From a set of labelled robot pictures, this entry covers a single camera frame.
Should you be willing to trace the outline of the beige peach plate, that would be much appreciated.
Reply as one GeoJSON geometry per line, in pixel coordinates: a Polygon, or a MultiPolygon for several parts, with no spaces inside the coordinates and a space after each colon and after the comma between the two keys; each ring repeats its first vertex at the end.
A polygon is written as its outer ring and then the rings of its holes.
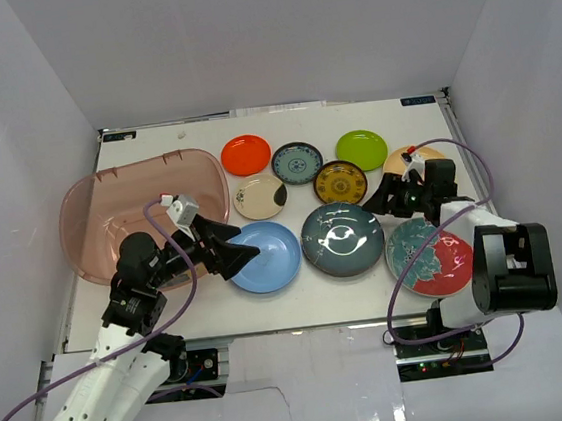
{"type": "MultiPolygon", "coordinates": [[[[395,149],[395,151],[390,153],[383,164],[382,172],[403,175],[406,168],[406,162],[402,158],[402,154],[406,152],[407,149],[408,146],[402,146],[402,148],[395,149]]],[[[446,159],[446,156],[437,149],[426,146],[417,150],[417,153],[424,161],[432,159],[446,159]]]]}

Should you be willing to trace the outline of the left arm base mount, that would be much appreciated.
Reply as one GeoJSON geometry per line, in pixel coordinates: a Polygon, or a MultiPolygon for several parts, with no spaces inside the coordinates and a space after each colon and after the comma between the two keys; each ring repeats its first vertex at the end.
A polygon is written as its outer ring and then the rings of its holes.
{"type": "Polygon", "coordinates": [[[222,398],[229,375],[226,347],[186,350],[175,361],[170,376],[152,393],[149,404],[222,398]]]}

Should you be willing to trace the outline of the orange plastic plate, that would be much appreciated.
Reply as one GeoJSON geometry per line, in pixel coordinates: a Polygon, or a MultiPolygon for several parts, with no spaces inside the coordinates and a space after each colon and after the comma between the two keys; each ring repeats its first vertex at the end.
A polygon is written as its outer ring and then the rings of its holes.
{"type": "Polygon", "coordinates": [[[271,160],[269,143],[260,136],[239,135],[222,148],[223,168],[235,176],[251,176],[263,171],[271,160]]]}

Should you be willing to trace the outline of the red teal floral plate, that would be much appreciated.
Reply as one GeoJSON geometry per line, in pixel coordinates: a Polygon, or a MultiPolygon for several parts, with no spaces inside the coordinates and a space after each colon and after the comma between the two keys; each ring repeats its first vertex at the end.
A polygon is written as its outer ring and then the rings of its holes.
{"type": "MultiPolygon", "coordinates": [[[[385,258],[396,278],[436,227],[424,218],[399,224],[386,242],[385,258]]],[[[432,298],[455,295],[471,282],[472,247],[455,234],[442,231],[417,258],[402,283],[415,294],[432,298]]]]}

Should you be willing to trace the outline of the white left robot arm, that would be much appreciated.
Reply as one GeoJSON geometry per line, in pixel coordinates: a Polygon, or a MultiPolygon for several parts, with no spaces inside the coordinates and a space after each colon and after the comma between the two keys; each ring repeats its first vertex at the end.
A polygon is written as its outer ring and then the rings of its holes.
{"type": "Polygon", "coordinates": [[[155,329],[167,303],[161,289],[180,274],[196,284],[198,264],[224,280],[237,275],[260,252],[233,244],[240,232],[196,216],[189,228],[168,235],[163,247],[145,232],[123,240],[97,342],[52,421],[132,421],[161,384],[183,378],[184,338],[155,329]]]}

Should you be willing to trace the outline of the light blue bear plate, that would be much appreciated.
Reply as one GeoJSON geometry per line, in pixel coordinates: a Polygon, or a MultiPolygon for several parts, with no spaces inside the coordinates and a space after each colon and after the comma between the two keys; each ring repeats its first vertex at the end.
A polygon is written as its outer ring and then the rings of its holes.
{"type": "Polygon", "coordinates": [[[285,288],[299,273],[301,245],[293,232],[280,223],[256,221],[247,224],[230,242],[260,249],[259,255],[231,279],[245,291],[273,293],[285,288]]]}

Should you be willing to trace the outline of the blue white patterned plate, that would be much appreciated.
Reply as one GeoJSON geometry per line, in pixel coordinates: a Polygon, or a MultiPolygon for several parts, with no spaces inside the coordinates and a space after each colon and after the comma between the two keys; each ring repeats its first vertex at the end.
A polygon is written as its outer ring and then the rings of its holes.
{"type": "Polygon", "coordinates": [[[286,185],[305,185],[312,182],[323,165],[319,149],[300,141],[278,148],[271,158],[275,176],[286,185]]]}

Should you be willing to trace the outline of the dark teal glazed plate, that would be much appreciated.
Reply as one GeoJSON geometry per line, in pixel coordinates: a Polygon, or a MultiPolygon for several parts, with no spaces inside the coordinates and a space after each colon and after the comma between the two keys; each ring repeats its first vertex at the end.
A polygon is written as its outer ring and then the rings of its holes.
{"type": "Polygon", "coordinates": [[[328,203],[313,210],[300,232],[302,252],[316,269],[338,278],[359,276],[380,259],[384,230],[359,205],[328,203]]]}

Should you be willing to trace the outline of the yellow brown patterned plate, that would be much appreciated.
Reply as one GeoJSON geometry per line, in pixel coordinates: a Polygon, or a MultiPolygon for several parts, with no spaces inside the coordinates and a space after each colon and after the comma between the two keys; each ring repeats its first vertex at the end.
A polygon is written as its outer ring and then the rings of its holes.
{"type": "Polygon", "coordinates": [[[313,185],[314,193],[323,204],[344,202],[356,205],[366,196],[368,188],[365,173],[346,160],[323,165],[313,185]]]}

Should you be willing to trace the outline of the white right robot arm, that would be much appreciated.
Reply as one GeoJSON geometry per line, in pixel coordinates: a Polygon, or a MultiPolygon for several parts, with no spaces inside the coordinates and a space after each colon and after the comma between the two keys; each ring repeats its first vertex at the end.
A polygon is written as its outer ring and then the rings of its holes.
{"type": "Polygon", "coordinates": [[[439,298],[427,311],[422,342],[440,353],[494,318],[550,310],[558,300],[545,227],[500,218],[458,196],[455,175],[451,159],[412,163],[403,175],[384,174],[363,206],[375,215],[423,221],[415,237],[397,232],[388,242],[387,263],[399,287],[414,277],[428,281],[442,267],[470,273],[460,292],[439,298]]]}

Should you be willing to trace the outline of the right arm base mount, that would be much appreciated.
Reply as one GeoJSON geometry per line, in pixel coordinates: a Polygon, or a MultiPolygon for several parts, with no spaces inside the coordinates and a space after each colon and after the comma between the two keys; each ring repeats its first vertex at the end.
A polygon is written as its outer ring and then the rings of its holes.
{"type": "Polygon", "coordinates": [[[494,370],[482,330],[422,345],[402,345],[385,330],[385,345],[393,348],[400,381],[405,383],[443,379],[494,370]]]}

